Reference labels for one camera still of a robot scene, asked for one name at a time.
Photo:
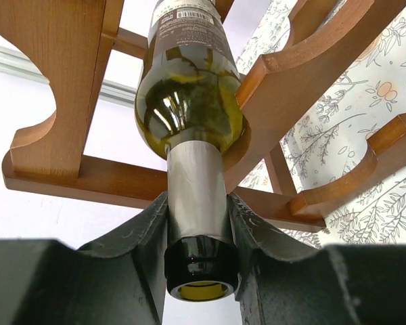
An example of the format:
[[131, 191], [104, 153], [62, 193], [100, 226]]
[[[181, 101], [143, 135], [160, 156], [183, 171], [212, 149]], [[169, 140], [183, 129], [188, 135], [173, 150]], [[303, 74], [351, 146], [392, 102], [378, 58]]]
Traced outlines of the brown wooden wine rack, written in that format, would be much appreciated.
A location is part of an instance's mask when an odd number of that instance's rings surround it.
[[[367, 140], [340, 179], [293, 193], [279, 141], [406, 1], [298, 1], [280, 52], [261, 55], [238, 91], [248, 126], [224, 157], [226, 189], [273, 225], [309, 232], [324, 217], [406, 165], [406, 113]], [[148, 42], [119, 26], [122, 1], [0, 1], [0, 35], [49, 81], [55, 112], [16, 132], [2, 164], [9, 189], [146, 208], [166, 173], [85, 156], [112, 50], [144, 57]]]

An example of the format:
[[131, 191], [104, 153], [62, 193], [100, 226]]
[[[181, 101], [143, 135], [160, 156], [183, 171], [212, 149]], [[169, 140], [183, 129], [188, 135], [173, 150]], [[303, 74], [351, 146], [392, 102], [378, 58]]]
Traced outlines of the green wine bottle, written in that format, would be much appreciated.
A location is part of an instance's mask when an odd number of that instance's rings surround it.
[[135, 120], [167, 163], [168, 293], [221, 299], [238, 285], [222, 155], [244, 131], [240, 75], [214, 1], [157, 2]]

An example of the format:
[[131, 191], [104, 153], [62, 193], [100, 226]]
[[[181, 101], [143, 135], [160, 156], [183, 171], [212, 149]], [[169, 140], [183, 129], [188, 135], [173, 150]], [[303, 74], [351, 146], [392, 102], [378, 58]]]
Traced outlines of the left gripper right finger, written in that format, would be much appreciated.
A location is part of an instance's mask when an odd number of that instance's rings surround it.
[[244, 324], [406, 324], [406, 244], [331, 244], [283, 233], [227, 199]]

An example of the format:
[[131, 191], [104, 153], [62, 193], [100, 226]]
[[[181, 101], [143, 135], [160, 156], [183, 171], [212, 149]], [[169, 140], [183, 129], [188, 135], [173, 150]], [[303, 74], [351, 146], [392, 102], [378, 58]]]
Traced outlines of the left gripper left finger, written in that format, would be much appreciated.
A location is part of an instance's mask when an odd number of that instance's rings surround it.
[[0, 324], [160, 324], [167, 195], [71, 249], [57, 240], [0, 240]]

